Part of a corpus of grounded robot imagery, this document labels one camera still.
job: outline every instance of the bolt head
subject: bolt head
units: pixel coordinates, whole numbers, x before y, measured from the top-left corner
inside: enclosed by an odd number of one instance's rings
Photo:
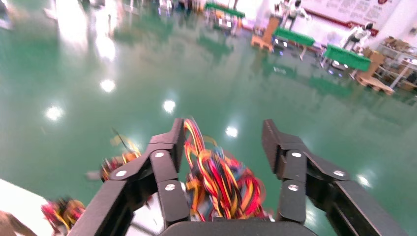
[[[298,153],[298,152],[293,152],[293,153],[291,153],[291,156],[294,156],[294,157],[301,157],[301,153]]]
[[[172,191],[175,189],[175,184],[167,184],[167,186],[165,186],[165,190],[167,191]]]
[[[290,189],[291,191],[297,192],[298,191],[298,185],[290,184],[288,186],[288,189]]]
[[[126,173],[127,173],[127,171],[119,171],[119,172],[116,173],[116,176],[121,177],[121,176],[124,176]]]
[[[340,177],[345,176],[345,173],[343,171],[333,171],[333,174],[340,176]]]

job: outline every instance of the green tablecloth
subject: green tablecloth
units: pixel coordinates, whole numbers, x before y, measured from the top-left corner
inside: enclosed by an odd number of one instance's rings
[[[224,11],[225,13],[232,15],[232,16],[237,16],[239,18],[244,18],[245,17],[245,13],[240,12],[240,11],[236,11],[224,6],[221,6],[219,4],[215,4],[213,2],[207,2],[206,5],[204,6],[204,9],[208,9],[208,8],[213,8],[216,10],[220,10],[220,11]]]
[[[325,52],[324,57],[336,60],[340,64],[346,64],[354,69],[361,71],[367,71],[371,63],[369,58],[359,56],[354,52],[336,47],[331,44],[327,45],[327,51]]]
[[[284,28],[277,28],[275,33],[275,36],[281,37],[281,38],[286,38],[290,41],[296,42],[298,44],[301,45],[305,45],[308,47],[313,46],[315,40],[312,37],[309,37],[307,35],[303,35],[303,34],[299,34],[293,31],[289,31],[287,29]]]

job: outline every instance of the cable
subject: cable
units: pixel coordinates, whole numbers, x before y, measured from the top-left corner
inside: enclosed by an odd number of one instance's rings
[[[60,198],[57,201],[48,202],[41,207],[43,214],[51,226],[57,230],[60,225],[69,231],[84,212],[84,205],[71,198]]]
[[[113,170],[141,156],[141,152],[139,151],[138,147],[129,138],[121,135],[114,128],[112,128],[112,130],[116,136],[111,139],[111,143],[115,146],[122,143],[123,146],[127,149],[127,153],[123,153],[121,157],[118,156],[112,158],[111,160],[104,160],[100,171],[101,180],[103,182],[109,179],[109,175]]]
[[[193,119],[184,121],[184,129],[190,134],[184,151],[190,167],[186,188],[191,195],[191,214],[201,221],[213,216],[268,217],[262,209],[265,199],[262,182],[242,163],[228,158],[212,137],[203,136]],[[214,148],[206,149],[205,141],[211,142]]]

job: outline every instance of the white wall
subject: white wall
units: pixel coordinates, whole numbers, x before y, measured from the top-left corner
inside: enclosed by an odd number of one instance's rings
[[[368,45],[376,49],[388,36],[404,38],[417,20],[416,3],[417,0],[401,0],[379,34],[371,39]]]
[[[396,9],[393,11],[390,18],[387,20],[384,27],[380,30],[379,34],[368,41],[368,45],[376,49],[378,45],[388,36],[393,36],[396,38],[401,38],[404,41],[408,41],[410,44],[417,46],[417,37],[411,37],[408,32],[410,31],[413,24],[417,24],[417,0],[399,0],[399,4]],[[254,25],[255,21],[260,19],[255,19],[256,17],[261,17],[263,13],[259,12],[261,8],[264,8],[266,5],[273,6],[275,0],[239,0],[238,10],[246,13],[246,19],[243,21],[245,25],[251,27]],[[263,17],[263,20],[260,20],[261,25],[266,25],[268,23],[268,18]],[[293,27],[294,31],[307,34],[314,37],[318,42],[326,43],[329,33],[336,33],[336,37],[340,38],[343,34],[346,34],[349,29],[334,25],[331,22],[324,21],[321,19],[315,19],[313,17],[313,22],[308,26],[303,26],[307,24],[302,19],[297,19],[296,24]]]
[[[408,42],[410,45],[412,45],[414,47],[417,47],[417,35],[410,34],[410,30],[413,27],[417,27],[417,14],[415,14],[411,25],[409,25],[405,29],[405,31],[403,32],[403,35],[402,35],[402,40]]]

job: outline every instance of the white table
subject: white table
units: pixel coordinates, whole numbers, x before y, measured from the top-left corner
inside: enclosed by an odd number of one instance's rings
[[[52,235],[54,230],[40,209],[46,199],[2,179],[0,192],[0,210],[13,214],[38,236]]]

